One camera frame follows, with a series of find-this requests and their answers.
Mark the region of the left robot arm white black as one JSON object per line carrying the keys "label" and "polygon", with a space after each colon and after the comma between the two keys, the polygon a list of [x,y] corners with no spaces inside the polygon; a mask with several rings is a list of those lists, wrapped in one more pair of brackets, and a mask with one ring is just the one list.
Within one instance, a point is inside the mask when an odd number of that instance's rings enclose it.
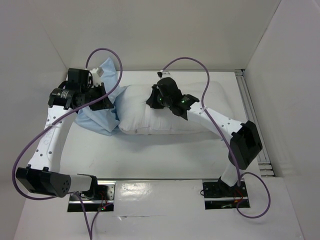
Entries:
{"label": "left robot arm white black", "polygon": [[88,200],[99,193],[98,180],[89,174],[63,174],[60,172],[61,156],[65,141],[61,134],[66,131],[66,118],[86,107],[93,111],[113,108],[106,97],[105,85],[101,80],[101,67],[92,70],[70,68],[67,80],[49,95],[48,111],[43,133],[36,140],[38,146],[26,167],[14,170],[14,178],[30,193],[45,195],[48,199],[63,198],[81,192]]}

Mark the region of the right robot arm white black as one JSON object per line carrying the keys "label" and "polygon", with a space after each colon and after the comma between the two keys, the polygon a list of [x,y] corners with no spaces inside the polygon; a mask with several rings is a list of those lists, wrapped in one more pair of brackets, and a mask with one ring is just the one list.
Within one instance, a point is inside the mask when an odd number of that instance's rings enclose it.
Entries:
{"label": "right robot arm white black", "polygon": [[171,77],[161,78],[151,87],[146,104],[152,109],[167,108],[175,116],[200,124],[222,138],[230,161],[219,178],[218,190],[223,196],[230,196],[235,191],[243,171],[263,149],[255,123],[229,118],[205,106],[202,99],[183,94]]}

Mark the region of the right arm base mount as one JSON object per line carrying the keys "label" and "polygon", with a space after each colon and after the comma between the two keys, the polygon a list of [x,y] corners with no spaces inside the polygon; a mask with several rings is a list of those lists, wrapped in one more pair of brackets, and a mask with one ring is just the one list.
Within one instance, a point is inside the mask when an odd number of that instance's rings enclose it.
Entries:
{"label": "right arm base mount", "polygon": [[250,208],[247,187],[242,180],[241,185],[237,184],[230,188],[224,188],[218,180],[203,181],[200,195],[204,198],[206,210],[224,210],[238,208]]}

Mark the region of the light blue pillowcase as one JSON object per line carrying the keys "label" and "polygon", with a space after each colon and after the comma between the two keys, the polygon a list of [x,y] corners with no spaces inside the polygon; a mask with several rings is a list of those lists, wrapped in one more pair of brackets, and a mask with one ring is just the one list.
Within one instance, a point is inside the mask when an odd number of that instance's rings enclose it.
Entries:
{"label": "light blue pillowcase", "polygon": [[[100,67],[103,70],[101,82],[105,91],[109,92],[118,81],[118,73],[111,58],[105,60]],[[115,134],[120,123],[116,108],[93,111],[89,106],[78,111],[74,122],[86,130],[105,136]]]}

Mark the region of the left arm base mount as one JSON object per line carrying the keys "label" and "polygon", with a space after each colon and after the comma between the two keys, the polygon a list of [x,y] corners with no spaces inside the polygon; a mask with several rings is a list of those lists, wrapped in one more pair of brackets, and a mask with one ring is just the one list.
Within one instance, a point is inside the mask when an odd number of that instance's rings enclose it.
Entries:
{"label": "left arm base mount", "polygon": [[113,212],[116,194],[116,181],[98,179],[93,191],[80,193],[87,213]]}

